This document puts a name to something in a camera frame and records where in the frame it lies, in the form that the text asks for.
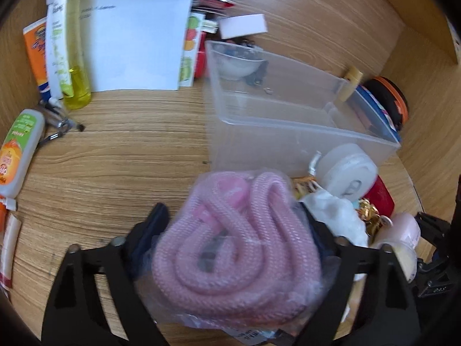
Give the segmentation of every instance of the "pink cup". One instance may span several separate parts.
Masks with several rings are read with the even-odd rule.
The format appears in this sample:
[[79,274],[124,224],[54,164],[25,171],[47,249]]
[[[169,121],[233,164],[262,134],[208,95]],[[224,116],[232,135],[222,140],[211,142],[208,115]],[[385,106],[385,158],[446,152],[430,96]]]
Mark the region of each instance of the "pink cup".
[[403,212],[395,214],[391,219],[382,217],[388,222],[377,233],[374,242],[404,242],[415,249],[420,241],[421,230],[412,215]]

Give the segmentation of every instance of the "white tube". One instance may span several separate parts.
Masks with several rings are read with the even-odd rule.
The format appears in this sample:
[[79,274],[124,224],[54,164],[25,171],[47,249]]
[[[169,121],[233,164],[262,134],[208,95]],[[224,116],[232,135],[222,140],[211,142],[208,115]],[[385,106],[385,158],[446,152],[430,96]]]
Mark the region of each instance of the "white tube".
[[16,249],[20,228],[21,222],[13,215],[10,215],[8,223],[6,224],[3,249],[0,257],[0,285],[8,291],[11,289],[14,251]]

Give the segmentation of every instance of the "wooden table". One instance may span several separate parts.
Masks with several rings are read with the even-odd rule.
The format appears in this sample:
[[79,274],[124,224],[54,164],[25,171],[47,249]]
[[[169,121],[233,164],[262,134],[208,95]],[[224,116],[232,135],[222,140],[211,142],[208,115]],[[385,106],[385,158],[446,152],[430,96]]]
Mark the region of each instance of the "wooden table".
[[[386,0],[240,1],[235,14],[266,14],[269,33],[258,37],[265,49],[338,76],[350,64],[379,73],[403,28]],[[156,202],[174,214],[197,176],[209,170],[200,81],[178,92],[96,93],[73,116],[87,130],[40,150],[18,197],[23,225],[11,300],[37,335],[70,244],[103,246],[143,221]],[[419,211],[400,160],[394,156],[380,170],[396,211]],[[107,283],[99,278],[98,286],[112,329],[123,335]],[[239,345],[220,331],[161,330],[172,345]]]

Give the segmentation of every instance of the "wooden surface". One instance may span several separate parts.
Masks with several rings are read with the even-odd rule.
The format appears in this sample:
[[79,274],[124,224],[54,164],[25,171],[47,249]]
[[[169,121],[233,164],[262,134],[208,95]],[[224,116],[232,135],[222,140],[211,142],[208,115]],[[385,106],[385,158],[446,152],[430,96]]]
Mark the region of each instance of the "wooden surface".
[[398,154],[425,212],[451,221],[461,174],[461,68],[429,40],[405,29],[382,74],[409,103]]
[[20,0],[0,28],[0,141],[25,108],[37,103],[22,29],[47,15],[45,0]]
[[447,18],[434,0],[389,0],[405,24],[423,34],[457,63]]
[[[266,50],[335,75],[350,64],[378,74],[403,29],[386,0],[240,1],[235,14],[266,14],[269,33],[258,36]],[[201,82],[179,92],[96,93],[73,117],[87,130],[71,132],[40,150],[18,197],[23,226],[11,300],[37,335],[49,289],[70,244],[103,246],[143,221],[156,202],[164,202],[174,214],[196,177],[209,169]],[[381,174],[397,211],[419,210],[397,157]],[[112,329],[123,335],[107,283],[98,279],[98,286]],[[161,330],[172,345],[239,345],[217,331],[177,325]]]

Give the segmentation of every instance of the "white bowl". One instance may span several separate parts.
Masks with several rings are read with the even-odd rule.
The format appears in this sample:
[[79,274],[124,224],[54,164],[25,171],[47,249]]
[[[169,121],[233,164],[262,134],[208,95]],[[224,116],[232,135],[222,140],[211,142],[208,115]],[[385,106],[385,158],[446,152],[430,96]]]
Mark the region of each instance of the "white bowl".
[[264,60],[240,59],[220,53],[217,50],[214,52],[218,62],[218,71],[221,77],[227,80],[239,80],[242,77],[249,76],[257,71],[264,62]]

